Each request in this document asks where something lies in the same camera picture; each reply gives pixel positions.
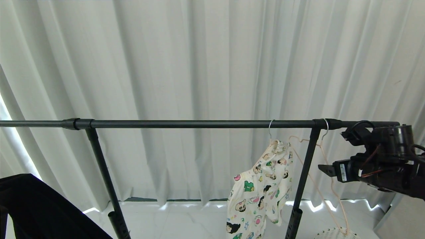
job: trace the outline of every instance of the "metal hook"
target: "metal hook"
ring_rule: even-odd
[[[274,120],[274,119],[272,119],[272,120],[270,121],[270,124],[269,124],[269,135],[270,135],[270,140],[272,140],[272,133],[270,133],[270,126],[272,126],[272,122],[273,122],[273,120]]]
[[[326,133],[322,136],[322,141],[323,141],[323,138],[328,134],[328,132],[329,132],[329,123],[328,123],[328,121],[326,120],[326,119],[324,119],[323,118],[323,120],[326,122]]]

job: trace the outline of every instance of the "black clothes rack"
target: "black clothes rack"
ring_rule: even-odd
[[[69,130],[84,129],[108,190],[113,211],[108,214],[112,226],[119,239],[130,239],[124,216],[106,166],[100,147],[96,128],[311,128],[310,142],[307,147],[303,169],[300,175],[294,206],[289,219],[285,239],[295,239],[303,211],[300,202],[306,185],[307,176],[312,163],[313,154],[322,129],[334,130],[353,126],[357,121],[341,121],[338,119],[312,120],[96,120],[96,119],[64,119],[64,120],[11,120],[0,121],[0,127],[47,127],[65,128]],[[396,126],[398,122],[372,122],[375,127]]]

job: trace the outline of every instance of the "rack leg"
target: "rack leg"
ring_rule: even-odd
[[[298,183],[297,192],[295,194],[294,206],[292,207],[291,218],[289,219],[285,239],[295,239],[297,236],[298,227],[300,225],[301,216],[303,214],[303,211],[300,209],[300,203],[303,197],[304,187],[306,186],[307,177],[309,175],[310,166],[312,164],[312,159],[315,153],[316,143],[319,139],[319,135],[320,129],[313,128],[310,133],[310,142],[307,147],[306,158],[304,160],[304,165],[300,176],[300,182]]]
[[[97,136],[96,129],[88,128],[85,130],[85,132],[87,133],[88,139],[90,140],[94,156],[96,157],[100,173],[102,174],[103,181],[105,182],[106,189],[114,209],[113,212],[108,214],[108,217],[112,223],[117,237],[119,239],[130,239],[130,234],[124,220],[124,215],[122,214],[121,207],[119,206],[118,197],[116,196],[115,189],[113,188],[112,179],[108,172],[105,157],[102,153],[102,148],[100,147],[99,137]]]

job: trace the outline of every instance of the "white label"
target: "white label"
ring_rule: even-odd
[[[340,164],[340,169],[341,169],[341,177],[343,178],[343,182],[345,182],[347,181],[347,175],[345,173],[345,165]]]

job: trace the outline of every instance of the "curtain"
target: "curtain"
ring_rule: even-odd
[[[425,136],[421,0],[0,2],[1,95],[14,120],[384,120]],[[2,129],[2,174],[30,172]],[[40,177],[82,210],[108,195],[84,131],[17,128]],[[330,162],[353,147],[329,132]],[[99,129],[120,200],[226,199],[267,129]],[[309,129],[272,129],[308,138]],[[305,156],[307,144],[291,142]],[[318,150],[310,174],[336,205]],[[302,168],[295,161],[293,194]],[[344,199],[394,196],[337,183]],[[310,179],[303,198],[320,204]]]

